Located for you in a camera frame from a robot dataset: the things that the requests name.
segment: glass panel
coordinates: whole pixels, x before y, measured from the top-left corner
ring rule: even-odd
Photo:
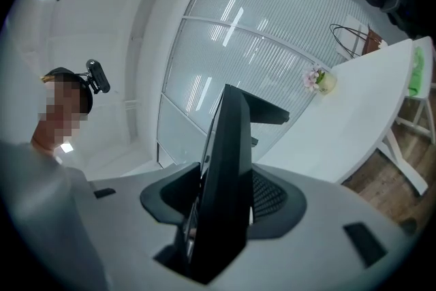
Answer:
[[[234,27],[188,20],[172,53],[164,93],[207,132],[224,84],[240,87],[290,112],[285,125],[253,124],[259,159],[297,120],[313,95],[302,85],[310,63],[281,45]]]
[[[248,26],[276,36],[317,57],[329,67],[344,62],[335,50],[331,23],[342,24],[347,14],[377,27],[353,0],[193,0],[189,16],[213,18]],[[243,14],[238,18],[240,9]]]
[[[201,160],[206,136],[163,97],[157,141],[177,164],[182,164]]]

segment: white table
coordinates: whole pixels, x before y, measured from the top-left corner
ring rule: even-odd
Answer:
[[[413,47],[405,40],[334,67],[334,90],[317,94],[258,163],[342,183],[378,148],[423,194],[426,182],[403,159],[390,129],[407,92]]]

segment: black vent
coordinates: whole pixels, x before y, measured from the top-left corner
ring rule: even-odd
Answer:
[[[286,193],[278,185],[253,173],[253,222],[280,210],[286,201]]]

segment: table leg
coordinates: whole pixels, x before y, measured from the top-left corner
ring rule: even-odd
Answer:
[[[391,129],[389,129],[383,142],[379,144],[378,149],[407,177],[420,195],[427,190],[426,181],[404,160]]]

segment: green cloth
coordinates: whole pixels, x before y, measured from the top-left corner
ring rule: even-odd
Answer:
[[[409,96],[416,96],[421,89],[422,70],[424,69],[424,53],[421,47],[415,49],[414,68],[409,81]]]

